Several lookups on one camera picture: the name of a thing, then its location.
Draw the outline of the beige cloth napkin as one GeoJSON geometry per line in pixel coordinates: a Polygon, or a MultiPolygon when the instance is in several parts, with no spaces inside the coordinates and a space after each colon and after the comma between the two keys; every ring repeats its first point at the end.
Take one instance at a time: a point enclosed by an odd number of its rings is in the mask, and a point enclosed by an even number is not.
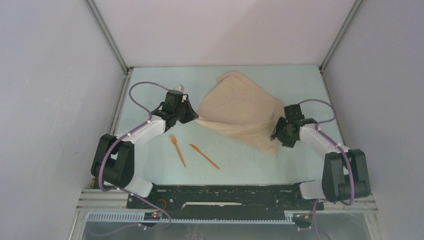
{"type": "Polygon", "coordinates": [[[216,78],[216,86],[203,98],[196,120],[201,126],[275,157],[280,142],[272,139],[284,105],[239,71],[216,78]]]}

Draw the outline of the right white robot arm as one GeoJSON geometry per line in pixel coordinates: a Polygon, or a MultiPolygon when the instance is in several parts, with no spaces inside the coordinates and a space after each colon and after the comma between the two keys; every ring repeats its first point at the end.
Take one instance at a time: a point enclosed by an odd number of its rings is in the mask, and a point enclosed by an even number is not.
{"type": "Polygon", "coordinates": [[[270,138],[286,148],[302,142],[323,158],[321,179],[300,182],[299,190],[291,194],[295,208],[304,209],[311,199],[351,205],[356,198],[371,194],[365,153],[333,140],[322,131],[318,121],[304,116],[300,104],[284,107],[284,116],[278,119],[270,138]]]}

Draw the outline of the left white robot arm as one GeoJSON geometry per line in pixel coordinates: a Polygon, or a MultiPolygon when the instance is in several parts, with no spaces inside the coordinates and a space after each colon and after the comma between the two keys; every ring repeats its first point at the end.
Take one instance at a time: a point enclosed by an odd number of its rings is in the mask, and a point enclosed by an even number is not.
{"type": "Polygon", "coordinates": [[[192,108],[189,96],[179,90],[169,90],[165,100],[149,113],[148,119],[120,136],[104,134],[100,139],[91,166],[91,174],[98,179],[102,191],[122,189],[138,195],[145,208],[153,208],[158,194],[154,183],[136,174],[135,148],[166,133],[176,123],[186,124],[199,116],[192,108]]]}

